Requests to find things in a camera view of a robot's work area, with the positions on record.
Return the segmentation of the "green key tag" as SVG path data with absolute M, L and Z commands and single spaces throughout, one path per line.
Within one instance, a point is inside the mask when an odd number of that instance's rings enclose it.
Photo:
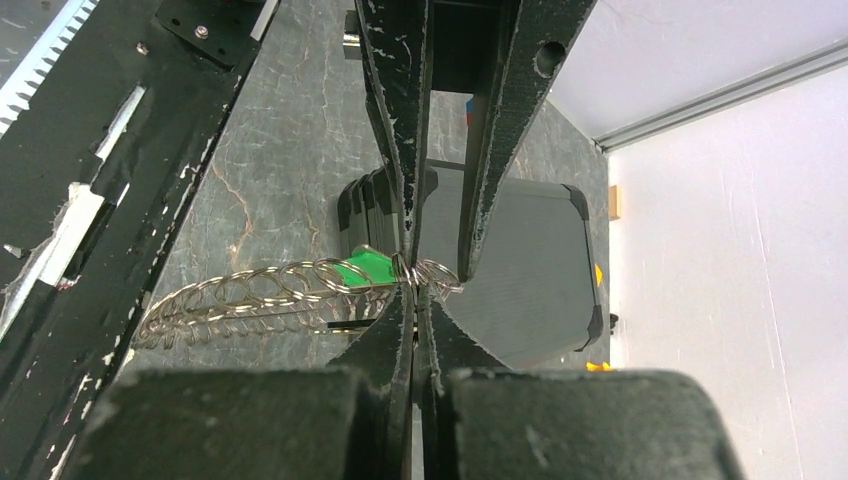
M 397 281 L 392 259 L 368 245 L 356 247 L 351 256 L 333 265 L 346 287 L 392 284 Z

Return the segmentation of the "metal disc keyring with rings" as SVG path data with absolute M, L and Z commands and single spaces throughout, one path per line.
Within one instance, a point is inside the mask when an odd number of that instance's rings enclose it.
M 136 349 L 208 344 L 217 337 L 273 333 L 357 334 L 388 306 L 396 288 L 427 287 L 441 298 L 464 286 L 448 267 L 420 260 L 393 261 L 392 284 L 346 287 L 333 265 L 344 259 L 289 262 L 195 282 L 151 305 L 134 333 Z

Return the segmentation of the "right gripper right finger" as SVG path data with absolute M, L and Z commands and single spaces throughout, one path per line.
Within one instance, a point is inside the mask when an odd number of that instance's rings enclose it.
M 721 415 L 668 370 L 516 371 L 418 305 L 429 479 L 741 479 Z

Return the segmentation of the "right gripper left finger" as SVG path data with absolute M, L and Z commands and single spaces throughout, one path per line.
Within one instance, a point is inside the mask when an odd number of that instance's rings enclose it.
M 407 479 L 414 293 L 325 367 L 147 370 L 93 408 L 67 479 Z

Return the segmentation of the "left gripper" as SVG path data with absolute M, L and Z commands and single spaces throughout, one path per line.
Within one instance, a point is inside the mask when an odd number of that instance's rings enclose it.
M 501 184 L 592 1 L 356 1 L 366 107 L 398 205 L 400 252 L 418 259 L 431 91 L 473 93 L 457 271 L 476 273 Z

